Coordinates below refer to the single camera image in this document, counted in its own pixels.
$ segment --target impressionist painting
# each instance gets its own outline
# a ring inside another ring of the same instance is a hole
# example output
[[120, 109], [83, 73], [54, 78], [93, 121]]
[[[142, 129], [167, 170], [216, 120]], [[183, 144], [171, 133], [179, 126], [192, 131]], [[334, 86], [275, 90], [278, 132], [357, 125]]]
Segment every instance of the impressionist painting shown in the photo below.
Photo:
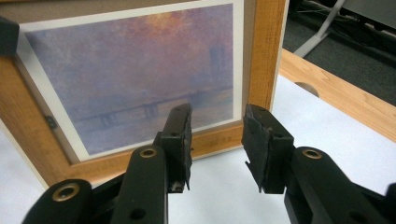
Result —
[[239, 116], [233, 11], [221, 4], [24, 35], [67, 114], [55, 119], [69, 119], [88, 155], [101, 155], [149, 143], [183, 103], [195, 130]]

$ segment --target black plastic part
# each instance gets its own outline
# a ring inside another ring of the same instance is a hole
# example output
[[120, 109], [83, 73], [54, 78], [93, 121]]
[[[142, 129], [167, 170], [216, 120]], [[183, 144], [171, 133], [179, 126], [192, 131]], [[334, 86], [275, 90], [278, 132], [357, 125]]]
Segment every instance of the black plastic part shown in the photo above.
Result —
[[0, 17], [0, 56], [13, 56], [17, 52], [20, 26]]
[[291, 224], [311, 223], [312, 211], [304, 197], [295, 197], [286, 191], [284, 203]]
[[191, 106], [174, 107], [161, 133], [161, 147], [168, 164], [168, 193], [190, 189], [191, 176]]
[[242, 144], [250, 160], [246, 162], [259, 191], [282, 194], [284, 160], [294, 150], [294, 138], [266, 109], [247, 105]]
[[120, 188], [125, 174], [114, 177], [93, 189], [91, 223], [109, 223], [118, 201]]
[[[73, 193], [76, 194], [62, 201], [62, 198], [73, 195]], [[89, 223], [92, 214], [91, 200], [92, 188], [89, 182], [81, 179], [62, 181], [44, 192], [30, 209], [23, 224]]]
[[167, 223], [166, 158], [162, 148], [140, 147], [131, 156], [112, 224]]
[[55, 130], [56, 128], [58, 128], [58, 124], [56, 123], [56, 120], [53, 116], [45, 116], [44, 117], [49, 125], [49, 127], [52, 130]]
[[312, 209], [312, 223], [388, 223], [323, 151], [295, 149], [291, 170]]
[[396, 223], [396, 183], [389, 185], [384, 199], [385, 215]]

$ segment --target framed painting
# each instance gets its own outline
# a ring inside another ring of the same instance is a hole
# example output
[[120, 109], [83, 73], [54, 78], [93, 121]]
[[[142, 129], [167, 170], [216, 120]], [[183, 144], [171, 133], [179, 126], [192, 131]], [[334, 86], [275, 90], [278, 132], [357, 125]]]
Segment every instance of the framed painting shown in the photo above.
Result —
[[0, 59], [1, 119], [49, 185], [123, 173], [182, 103], [193, 108], [193, 157], [239, 147], [244, 105], [271, 106], [284, 10], [262, 0], [3, 4], [21, 31], [16, 57]]

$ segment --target metal leg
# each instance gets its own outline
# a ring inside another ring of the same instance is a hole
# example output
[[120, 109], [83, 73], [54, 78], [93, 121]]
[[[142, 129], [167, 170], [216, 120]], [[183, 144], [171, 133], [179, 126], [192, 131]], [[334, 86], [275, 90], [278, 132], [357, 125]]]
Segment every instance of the metal leg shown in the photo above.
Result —
[[316, 47], [326, 36], [329, 34], [328, 29], [332, 24], [335, 16], [340, 11], [341, 7], [344, 5], [346, 0], [338, 0], [332, 11], [330, 12], [329, 16], [326, 18], [326, 21], [323, 22], [322, 26], [320, 27], [319, 31], [313, 35], [308, 41], [306, 41], [303, 45], [301, 45], [294, 54], [305, 57], [314, 47]]

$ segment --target white table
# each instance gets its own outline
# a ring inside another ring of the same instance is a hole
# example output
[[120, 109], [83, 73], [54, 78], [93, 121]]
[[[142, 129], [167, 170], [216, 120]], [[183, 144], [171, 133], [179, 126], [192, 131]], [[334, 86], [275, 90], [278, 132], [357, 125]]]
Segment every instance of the white table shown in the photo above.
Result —
[[[358, 184], [384, 194], [396, 182], [396, 144], [278, 77], [273, 114], [297, 147], [327, 152]], [[20, 223], [44, 191], [0, 133], [0, 223]], [[191, 191], [169, 195], [170, 223], [288, 223], [283, 195], [259, 194], [243, 149], [196, 160]]]

